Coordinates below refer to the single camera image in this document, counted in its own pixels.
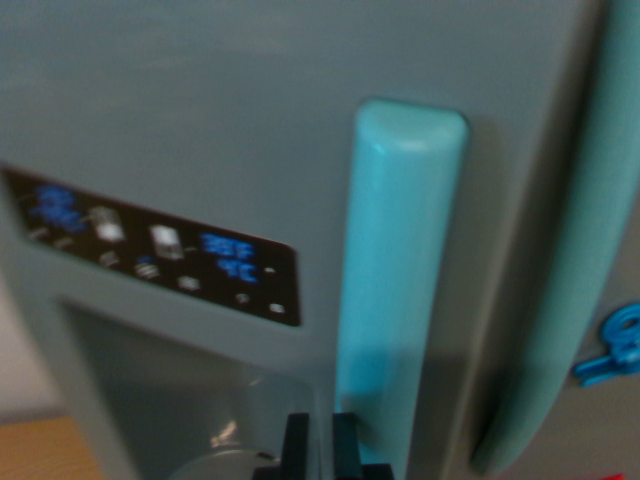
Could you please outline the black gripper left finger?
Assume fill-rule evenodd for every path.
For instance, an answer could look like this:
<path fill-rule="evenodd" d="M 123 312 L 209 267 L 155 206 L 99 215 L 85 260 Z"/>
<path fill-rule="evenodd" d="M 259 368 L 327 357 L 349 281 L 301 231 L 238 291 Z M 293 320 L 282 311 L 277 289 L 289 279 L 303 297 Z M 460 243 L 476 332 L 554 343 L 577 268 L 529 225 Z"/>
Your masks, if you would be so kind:
<path fill-rule="evenodd" d="M 292 413 L 287 417 L 284 441 L 281 449 L 281 469 L 306 469 L 310 415 Z"/>

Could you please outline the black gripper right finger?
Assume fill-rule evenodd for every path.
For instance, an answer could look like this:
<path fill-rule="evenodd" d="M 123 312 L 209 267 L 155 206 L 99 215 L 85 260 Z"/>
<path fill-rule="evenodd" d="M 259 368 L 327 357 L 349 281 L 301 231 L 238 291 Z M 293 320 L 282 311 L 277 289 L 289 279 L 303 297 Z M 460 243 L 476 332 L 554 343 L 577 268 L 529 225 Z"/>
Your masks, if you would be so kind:
<path fill-rule="evenodd" d="M 353 413 L 332 416 L 333 468 L 361 469 L 357 419 Z"/>

